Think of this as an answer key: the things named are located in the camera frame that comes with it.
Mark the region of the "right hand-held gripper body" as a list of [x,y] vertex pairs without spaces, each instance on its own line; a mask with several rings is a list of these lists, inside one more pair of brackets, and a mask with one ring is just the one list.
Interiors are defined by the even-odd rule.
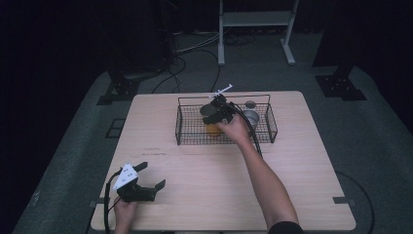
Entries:
[[211,98],[211,101],[215,98],[215,97],[223,97],[224,98],[224,103],[220,108],[215,108],[216,112],[209,116],[209,117],[218,117],[218,118],[222,118],[222,119],[226,119],[228,122],[231,122],[233,119],[233,114],[235,113],[234,111],[234,107],[232,104],[227,102],[227,99],[224,97],[224,93],[228,90],[230,90],[233,87],[232,84],[229,84],[226,88],[222,89],[222,90],[217,90],[215,93],[213,93],[212,95],[210,95],[209,97]]

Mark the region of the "person's right hand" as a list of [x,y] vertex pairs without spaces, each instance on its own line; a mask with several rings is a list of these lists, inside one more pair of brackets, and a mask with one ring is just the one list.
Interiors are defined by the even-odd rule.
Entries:
[[217,126],[236,145],[251,143],[245,120],[239,114],[235,114],[230,123],[220,122]]

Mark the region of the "black floor tape frame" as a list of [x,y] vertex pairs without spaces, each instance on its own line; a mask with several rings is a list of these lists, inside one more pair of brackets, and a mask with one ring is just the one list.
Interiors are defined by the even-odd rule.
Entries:
[[119,138],[122,134],[125,126],[125,118],[115,118],[112,120],[108,131],[106,132],[106,138]]

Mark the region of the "white metal stand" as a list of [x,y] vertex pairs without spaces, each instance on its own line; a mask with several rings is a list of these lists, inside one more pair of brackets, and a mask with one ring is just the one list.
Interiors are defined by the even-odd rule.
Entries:
[[289,40],[295,22],[299,0],[293,0],[292,8],[289,11],[274,12],[225,12],[224,1],[219,0],[219,20],[218,20],[218,45],[217,63],[225,64],[224,29],[230,27],[260,27],[260,26],[285,26],[286,33],[281,39],[282,50],[289,65],[296,63],[289,47]]

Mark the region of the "orange metal cup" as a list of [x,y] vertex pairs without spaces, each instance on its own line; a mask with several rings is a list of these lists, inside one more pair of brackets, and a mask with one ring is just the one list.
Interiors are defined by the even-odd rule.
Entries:
[[[216,112],[211,104],[205,104],[201,107],[200,113],[203,118],[209,117]],[[221,129],[216,124],[205,124],[206,133],[210,137],[219,137],[222,133]]]

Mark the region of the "person's left hand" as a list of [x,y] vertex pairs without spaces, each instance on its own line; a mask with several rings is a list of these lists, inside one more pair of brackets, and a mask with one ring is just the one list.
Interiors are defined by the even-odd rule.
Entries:
[[137,211],[136,202],[125,202],[118,197],[114,204],[116,226],[114,234],[129,234]]

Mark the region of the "black sleeve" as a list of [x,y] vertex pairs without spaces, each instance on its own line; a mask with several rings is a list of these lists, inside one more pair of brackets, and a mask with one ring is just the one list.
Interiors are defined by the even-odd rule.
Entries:
[[304,234],[302,227],[292,221],[281,221],[274,224],[268,234]]

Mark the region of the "black wire basket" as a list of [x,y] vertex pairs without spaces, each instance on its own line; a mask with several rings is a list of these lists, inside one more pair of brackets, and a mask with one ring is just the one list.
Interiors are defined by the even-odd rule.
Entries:
[[[235,113],[241,112],[242,115],[245,103],[252,100],[256,103],[254,110],[260,117],[259,124],[251,137],[255,145],[263,143],[274,143],[278,134],[278,127],[271,105],[270,95],[224,95],[227,102],[232,104]],[[211,137],[207,134],[203,116],[200,109],[205,104],[210,104],[211,98],[208,97],[180,97],[178,99],[175,138],[178,145],[204,145],[204,144],[231,144],[232,141],[222,132],[218,137]]]

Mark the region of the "black stand base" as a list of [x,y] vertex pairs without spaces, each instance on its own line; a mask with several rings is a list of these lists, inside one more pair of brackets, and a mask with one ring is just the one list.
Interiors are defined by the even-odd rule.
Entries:
[[363,92],[350,80],[352,65],[339,65],[333,74],[317,75],[316,80],[326,98],[342,100],[366,100]]
[[121,70],[109,70],[110,83],[97,105],[110,105],[114,101],[132,100],[137,94],[140,82],[128,79]]

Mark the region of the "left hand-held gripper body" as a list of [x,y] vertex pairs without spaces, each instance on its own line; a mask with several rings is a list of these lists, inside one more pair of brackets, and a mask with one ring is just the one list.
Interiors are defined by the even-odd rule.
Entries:
[[118,193],[119,197],[125,202],[138,202],[155,200],[157,190],[154,187],[142,187],[138,181],[138,173],[133,169],[134,166],[126,164],[118,173],[117,180],[113,189]]

